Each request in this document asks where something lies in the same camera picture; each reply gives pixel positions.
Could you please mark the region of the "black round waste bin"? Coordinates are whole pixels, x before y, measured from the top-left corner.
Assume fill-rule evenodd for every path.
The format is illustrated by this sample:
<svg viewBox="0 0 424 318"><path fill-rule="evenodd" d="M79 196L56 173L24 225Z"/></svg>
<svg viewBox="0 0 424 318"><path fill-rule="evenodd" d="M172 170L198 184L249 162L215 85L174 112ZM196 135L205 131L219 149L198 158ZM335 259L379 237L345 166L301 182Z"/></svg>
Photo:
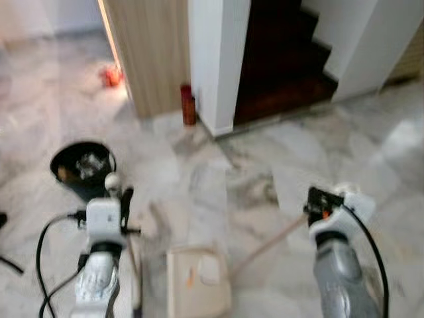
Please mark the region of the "black round waste bin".
<svg viewBox="0 0 424 318"><path fill-rule="evenodd" d="M56 152L50 169L60 184L87 203L108 195L105 180L117 170L117 163L105 144L79 140Z"/></svg>

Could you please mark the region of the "dark wooden staircase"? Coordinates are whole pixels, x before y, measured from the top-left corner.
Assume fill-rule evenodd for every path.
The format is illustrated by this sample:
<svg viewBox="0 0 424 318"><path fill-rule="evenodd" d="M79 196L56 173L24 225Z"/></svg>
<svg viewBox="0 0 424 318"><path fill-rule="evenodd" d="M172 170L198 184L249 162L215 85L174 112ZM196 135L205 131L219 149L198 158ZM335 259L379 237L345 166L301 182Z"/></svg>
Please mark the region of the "dark wooden staircase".
<svg viewBox="0 0 424 318"><path fill-rule="evenodd" d="M251 0L234 124L288 114L330 99L331 46L314 39L320 15L303 0Z"/></svg>

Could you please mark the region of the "red cylindrical can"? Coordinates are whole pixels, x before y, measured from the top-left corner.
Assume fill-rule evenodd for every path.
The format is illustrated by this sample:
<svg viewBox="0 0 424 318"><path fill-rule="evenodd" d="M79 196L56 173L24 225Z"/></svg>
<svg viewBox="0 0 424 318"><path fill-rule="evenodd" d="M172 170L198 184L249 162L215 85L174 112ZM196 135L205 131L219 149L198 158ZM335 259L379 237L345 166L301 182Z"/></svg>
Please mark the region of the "red cylindrical can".
<svg viewBox="0 0 424 318"><path fill-rule="evenodd" d="M190 84L184 83L180 85L180 95L182 103L182 121L186 127L196 125L197 114L195 109L195 97Z"/></svg>

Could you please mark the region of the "beige long-handled dustpan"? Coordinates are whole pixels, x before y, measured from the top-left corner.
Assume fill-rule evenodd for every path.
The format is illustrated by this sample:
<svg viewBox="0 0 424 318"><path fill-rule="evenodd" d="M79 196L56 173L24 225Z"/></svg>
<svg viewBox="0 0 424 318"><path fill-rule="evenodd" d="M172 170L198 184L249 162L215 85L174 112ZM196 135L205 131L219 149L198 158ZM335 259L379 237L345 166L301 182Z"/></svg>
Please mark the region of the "beige long-handled dustpan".
<svg viewBox="0 0 424 318"><path fill-rule="evenodd" d="M358 193L345 185L339 185L329 192ZM307 217L303 212L300 218L263 242L260 248L252 251L232 270L228 269L227 261L212 246L171 248L166 255L167 318L222 318L231 310L233 302L231 281L255 258L282 242L301 225L308 227ZM380 309L364 282L362 266L351 241L352 238L348 242L328 241L321 245L314 243L313 273L320 290L323 318L378 318L380 314ZM204 254L215 255L220 260L220 285L208 286L200 281L196 266L199 257Z"/></svg>

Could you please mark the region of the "white paper scrap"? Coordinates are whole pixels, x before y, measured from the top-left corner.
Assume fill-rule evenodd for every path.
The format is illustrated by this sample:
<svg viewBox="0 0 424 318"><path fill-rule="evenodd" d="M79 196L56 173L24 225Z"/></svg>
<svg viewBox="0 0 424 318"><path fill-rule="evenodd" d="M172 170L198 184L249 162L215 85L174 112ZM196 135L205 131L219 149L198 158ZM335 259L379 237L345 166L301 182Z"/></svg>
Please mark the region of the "white paper scrap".
<svg viewBox="0 0 424 318"><path fill-rule="evenodd" d="M217 286L221 284L222 273L220 260L211 254L204 254L199 257L196 272L203 284Z"/></svg>

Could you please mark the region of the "beige hand broom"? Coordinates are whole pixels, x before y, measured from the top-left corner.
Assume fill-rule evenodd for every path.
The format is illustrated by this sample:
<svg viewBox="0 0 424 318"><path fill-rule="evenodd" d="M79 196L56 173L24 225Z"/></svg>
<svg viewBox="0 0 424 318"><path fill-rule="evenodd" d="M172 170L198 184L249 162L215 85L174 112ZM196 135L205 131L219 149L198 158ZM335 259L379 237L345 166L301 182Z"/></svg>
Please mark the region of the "beige hand broom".
<svg viewBox="0 0 424 318"><path fill-rule="evenodd" d="M104 185L108 194L111 197L116 197L119 199L121 192L124 190L123 182L121 177L117 172L111 172L104 179ZM123 233L123 215L121 214L121 230ZM142 264L136 259L136 252L134 250L133 240L131 236L124 236L127 239L127 250L131 263L131 272L133 276L133 292L131 293L131 308L132 308L132 318L143 318L143 287L144 282L142 278Z"/></svg>

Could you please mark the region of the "light wooden door panel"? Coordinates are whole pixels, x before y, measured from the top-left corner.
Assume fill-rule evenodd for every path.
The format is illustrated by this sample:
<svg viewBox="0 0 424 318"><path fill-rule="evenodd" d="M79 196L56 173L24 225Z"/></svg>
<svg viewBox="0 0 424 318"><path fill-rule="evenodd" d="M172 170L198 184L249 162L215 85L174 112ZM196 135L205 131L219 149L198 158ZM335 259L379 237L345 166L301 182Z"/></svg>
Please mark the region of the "light wooden door panel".
<svg viewBox="0 0 424 318"><path fill-rule="evenodd" d="M189 83L188 0L97 0L125 89L140 118L182 108Z"/></svg>

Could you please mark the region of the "small orange object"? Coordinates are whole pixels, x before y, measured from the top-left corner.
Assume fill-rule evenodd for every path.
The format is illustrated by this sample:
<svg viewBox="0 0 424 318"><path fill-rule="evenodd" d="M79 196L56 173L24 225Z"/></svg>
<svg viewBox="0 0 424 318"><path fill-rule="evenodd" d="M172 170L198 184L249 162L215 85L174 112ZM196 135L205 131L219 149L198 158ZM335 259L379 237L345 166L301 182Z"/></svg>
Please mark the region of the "small orange object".
<svg viewBox="0 0 424 318"><path fill-rule="evenodd" d="M112 62L98 67L98 79L104 88L116 88L125 83L125 74L120 63Z"/></svg>

